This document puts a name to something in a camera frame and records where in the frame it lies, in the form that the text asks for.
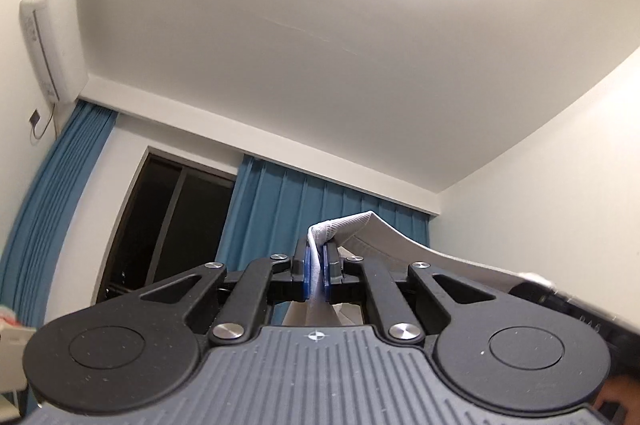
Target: power cord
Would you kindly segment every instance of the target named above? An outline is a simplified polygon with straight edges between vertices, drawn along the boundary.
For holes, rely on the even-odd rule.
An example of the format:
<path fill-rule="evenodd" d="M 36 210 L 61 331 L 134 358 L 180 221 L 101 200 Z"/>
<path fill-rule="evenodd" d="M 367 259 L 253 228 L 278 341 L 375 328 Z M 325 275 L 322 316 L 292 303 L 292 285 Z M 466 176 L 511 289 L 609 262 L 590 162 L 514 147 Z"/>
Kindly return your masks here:
<path fill-rule="evenodd" d="M 51 107 L 51 116 L 49 116 L 49 120 L 47 121 L 47 124 L 44 126 L 44 129 L 40 133 L 40 136 L 36 135 L 36 124 L 31 126 L 31 134 L 33 135 L 34 138 L 36 138 L 36 140 L 38 141 L 41 140 L 44 134 L 47 132 L 47 129 L 49 128 L 49 124 L 51 123 L 51 120 L 53 120 L 53 113 L 55 110 L 56 110 L 56 104 L 54 103 L 53 106 Z"/>

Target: dark window glass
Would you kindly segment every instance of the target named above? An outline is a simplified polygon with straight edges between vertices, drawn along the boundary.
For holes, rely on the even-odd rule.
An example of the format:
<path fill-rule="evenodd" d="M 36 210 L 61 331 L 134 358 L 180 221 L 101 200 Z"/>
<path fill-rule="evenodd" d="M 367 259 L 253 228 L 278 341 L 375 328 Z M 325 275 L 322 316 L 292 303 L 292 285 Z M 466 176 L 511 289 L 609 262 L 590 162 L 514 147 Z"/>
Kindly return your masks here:
<path fill-rule="evenodd" d="M 213 261 L 233 186 L 149 156 L 116 230 L 97 302 Z"/>
<path fill-rule="evenodd" d="M 212 181 L 203 174 L 187 173 L 153 282 L 216 258 L 231 201 L 230 184 Z"/>

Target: blue curtain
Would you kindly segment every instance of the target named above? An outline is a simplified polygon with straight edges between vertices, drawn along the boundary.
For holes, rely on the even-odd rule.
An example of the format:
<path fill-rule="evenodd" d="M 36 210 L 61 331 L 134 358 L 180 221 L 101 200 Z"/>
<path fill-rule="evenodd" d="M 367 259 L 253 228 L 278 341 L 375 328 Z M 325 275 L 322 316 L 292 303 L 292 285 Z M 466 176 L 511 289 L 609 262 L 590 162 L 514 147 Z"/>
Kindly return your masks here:
<path fill-rule="evenodd" d="M 292 255 L 311 225 L 372 210 L 407 237 L 429 245 L 429 215 L 274 163 L 244 156 L 216 260 L 229 271 L 272 253 Z M 280 305 L 281 322 L 288 305 Z"/>
<path fill-rule="evenodd" d="M 41 326 L 66 230 L 116 112 L 79 101 L 31 183 L 0 259 L 0 303 Z"/>

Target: human hand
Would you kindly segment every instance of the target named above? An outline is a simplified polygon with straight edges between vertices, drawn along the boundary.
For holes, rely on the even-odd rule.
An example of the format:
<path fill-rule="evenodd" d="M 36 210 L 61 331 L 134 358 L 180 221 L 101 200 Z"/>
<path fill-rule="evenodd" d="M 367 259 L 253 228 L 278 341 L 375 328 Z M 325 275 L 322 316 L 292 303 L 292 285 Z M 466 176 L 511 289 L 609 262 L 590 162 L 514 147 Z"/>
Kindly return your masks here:
<path fill-rule="evenodd" d="M 594 407 L 599 409 L 606 401 L 619 403 L 626 409 L 623 425 L 640 425 L 640 382 L 630 376 L 608 379 L 600 389 Z"/>

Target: gray ribbed plate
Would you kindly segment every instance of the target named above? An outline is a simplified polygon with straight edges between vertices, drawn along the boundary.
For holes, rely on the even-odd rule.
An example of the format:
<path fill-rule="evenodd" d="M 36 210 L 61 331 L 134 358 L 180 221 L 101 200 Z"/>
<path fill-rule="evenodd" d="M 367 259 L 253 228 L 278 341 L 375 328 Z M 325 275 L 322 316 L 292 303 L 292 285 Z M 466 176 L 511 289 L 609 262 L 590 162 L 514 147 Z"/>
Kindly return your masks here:
<path fill-rule="evenodd" d="M 116 416 L 45 405 L 28 425 L 596 425 L 583 408 L 553 418 L 483 410 L 448 389 L 423 353 L 381 342 L 370 326 L 263 328 L 246 344 L 212 350 L 164 400 Z"/>

